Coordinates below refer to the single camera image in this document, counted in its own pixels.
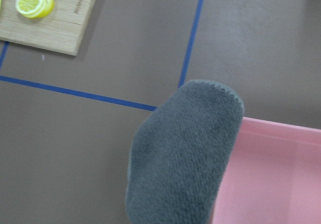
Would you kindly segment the pink plastic bin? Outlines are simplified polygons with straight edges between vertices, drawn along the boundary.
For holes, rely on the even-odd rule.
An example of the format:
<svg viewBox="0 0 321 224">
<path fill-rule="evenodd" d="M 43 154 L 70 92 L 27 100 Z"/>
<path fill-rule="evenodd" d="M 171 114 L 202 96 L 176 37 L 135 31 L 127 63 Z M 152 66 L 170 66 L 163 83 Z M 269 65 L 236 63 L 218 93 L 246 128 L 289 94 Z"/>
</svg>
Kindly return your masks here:
<svg viewBox="0 0 321 224">
<path fill-rule="evenodd" d="M 320 223 L 320 130 L 244 118 L 211 223 Z"/>
</svg>

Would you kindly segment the yellow lemon slice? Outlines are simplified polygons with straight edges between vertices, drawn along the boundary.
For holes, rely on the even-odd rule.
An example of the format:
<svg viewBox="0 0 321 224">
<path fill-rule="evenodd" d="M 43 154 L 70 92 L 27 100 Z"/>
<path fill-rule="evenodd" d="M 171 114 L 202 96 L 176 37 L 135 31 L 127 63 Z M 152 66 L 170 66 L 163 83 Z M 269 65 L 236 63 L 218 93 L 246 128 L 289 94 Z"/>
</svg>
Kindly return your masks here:
<svg viewBox="0 0 321 224">
<path fill-rule="evenodd" d="M 16 0 L 18 13 L 28 19 L 46 17 L 54 8 L 54 0 Z"/>
</svg>

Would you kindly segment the bamboo cutting board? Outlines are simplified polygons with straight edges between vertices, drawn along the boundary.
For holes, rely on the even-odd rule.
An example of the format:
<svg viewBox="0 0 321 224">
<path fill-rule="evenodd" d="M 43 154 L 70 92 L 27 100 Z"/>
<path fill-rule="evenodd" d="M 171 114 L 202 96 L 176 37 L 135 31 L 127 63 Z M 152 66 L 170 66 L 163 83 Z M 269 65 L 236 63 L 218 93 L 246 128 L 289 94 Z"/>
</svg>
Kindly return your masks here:
<svg viewBox="0 0 321 224">
<path fill-rule="evenodd" d="M 68 55 L 77 55 L 96 0 L 54 0 L 43 18 L 28 19 L 2 0 L 1 40 Z"/>
</svg>

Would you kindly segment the grey pink cloth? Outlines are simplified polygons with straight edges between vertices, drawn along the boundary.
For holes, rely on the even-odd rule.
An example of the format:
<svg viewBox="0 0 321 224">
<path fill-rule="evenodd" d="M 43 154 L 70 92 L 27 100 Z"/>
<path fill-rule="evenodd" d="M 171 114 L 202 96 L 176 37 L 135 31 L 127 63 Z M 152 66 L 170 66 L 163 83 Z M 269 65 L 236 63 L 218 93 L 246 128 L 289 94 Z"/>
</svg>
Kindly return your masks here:
<svg viewBox="0 0 321 224">
<path fill-rule="evenodd" d="M 209 80 L 181 86 L 139 127 L 129 154 L 131 223 L 207 223 L 234 148 L 244 104 Z"/>
</svg>

